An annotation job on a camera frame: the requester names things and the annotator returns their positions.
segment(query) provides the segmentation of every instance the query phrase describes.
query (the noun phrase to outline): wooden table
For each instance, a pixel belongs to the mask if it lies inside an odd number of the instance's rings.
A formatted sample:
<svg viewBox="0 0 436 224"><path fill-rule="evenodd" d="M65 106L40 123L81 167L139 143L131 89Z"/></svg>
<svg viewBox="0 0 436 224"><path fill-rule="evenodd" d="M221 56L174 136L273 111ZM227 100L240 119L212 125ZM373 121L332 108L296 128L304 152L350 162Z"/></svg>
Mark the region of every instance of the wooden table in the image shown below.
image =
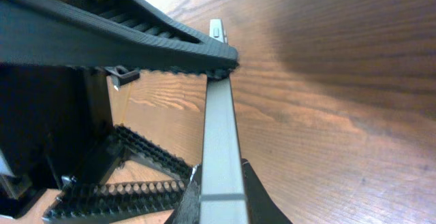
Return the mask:
<svg viewBox="0 0 436 224"><path fill-rule="evenodd" d="M242 156L293 222L436 223L436 0L147 1L205 33L223 19ZM114 121L199 163L205 85L144 71L110 87ZM164 178L128 163L110 182Z"/></svg>

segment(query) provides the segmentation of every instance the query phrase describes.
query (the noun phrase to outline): black clamp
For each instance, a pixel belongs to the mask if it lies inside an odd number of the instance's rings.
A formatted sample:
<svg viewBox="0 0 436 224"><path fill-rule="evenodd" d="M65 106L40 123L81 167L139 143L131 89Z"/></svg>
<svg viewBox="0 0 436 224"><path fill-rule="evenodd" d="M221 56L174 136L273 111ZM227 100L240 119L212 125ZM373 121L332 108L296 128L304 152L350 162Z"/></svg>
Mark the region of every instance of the black clamp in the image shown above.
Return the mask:
<svg viewBox="0 0 436 224"><path fill-rule="evenodd" d="M128 70L120 65L116 67L105 67L104 69L109 72L110 77L112 78L112 83L117 88L124 84L133 82L140 77L139 69Z"/></svg>

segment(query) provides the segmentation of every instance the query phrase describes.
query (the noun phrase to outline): floor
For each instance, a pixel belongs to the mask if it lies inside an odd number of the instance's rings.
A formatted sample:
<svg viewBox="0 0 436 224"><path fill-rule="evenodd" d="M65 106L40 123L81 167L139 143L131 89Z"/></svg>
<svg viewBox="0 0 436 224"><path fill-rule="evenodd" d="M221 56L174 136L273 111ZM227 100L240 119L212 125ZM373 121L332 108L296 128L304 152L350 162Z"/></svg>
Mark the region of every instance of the floor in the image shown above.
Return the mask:
<svg viewBox="0 0 436 224"><path fill-rule="evenodd" d="M436 223L436 0L147 1L204 33L223 19L242 156L294 223ZM114 121L197 164L205 85L144 71L110 87ZM128 162L110 182L157 179Z"/></svg>

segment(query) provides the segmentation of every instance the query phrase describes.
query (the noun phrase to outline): gray bar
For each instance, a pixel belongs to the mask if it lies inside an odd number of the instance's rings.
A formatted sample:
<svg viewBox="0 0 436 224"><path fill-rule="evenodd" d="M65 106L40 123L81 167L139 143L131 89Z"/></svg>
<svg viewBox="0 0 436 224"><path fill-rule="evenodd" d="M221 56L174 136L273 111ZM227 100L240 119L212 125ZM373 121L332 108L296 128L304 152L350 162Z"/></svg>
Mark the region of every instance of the gray bar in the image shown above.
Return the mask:
<svg viewBox="0 0 436 224"><path fill-rule="evenodd" d="M210 36L225 41L220 19L211 20ZM208 79L204 113L200 223L248 223L229 78Z"/></svg>

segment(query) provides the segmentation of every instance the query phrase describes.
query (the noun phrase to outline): wooden surface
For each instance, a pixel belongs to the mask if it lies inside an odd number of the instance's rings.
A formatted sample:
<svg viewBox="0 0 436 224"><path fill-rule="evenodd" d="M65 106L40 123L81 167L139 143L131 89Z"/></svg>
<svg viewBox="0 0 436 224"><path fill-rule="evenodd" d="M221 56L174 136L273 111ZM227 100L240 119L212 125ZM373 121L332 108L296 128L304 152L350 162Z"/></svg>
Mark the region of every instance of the wooden surface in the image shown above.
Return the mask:
<svg viewBox="0 0 436 224"><path fill-rule="evenodd" d="M204 33L223 19L242 156L294 223L436 223L436 0L147 1ZM145 71L111 89L114 121L199 163L205 82Z"/></svg>

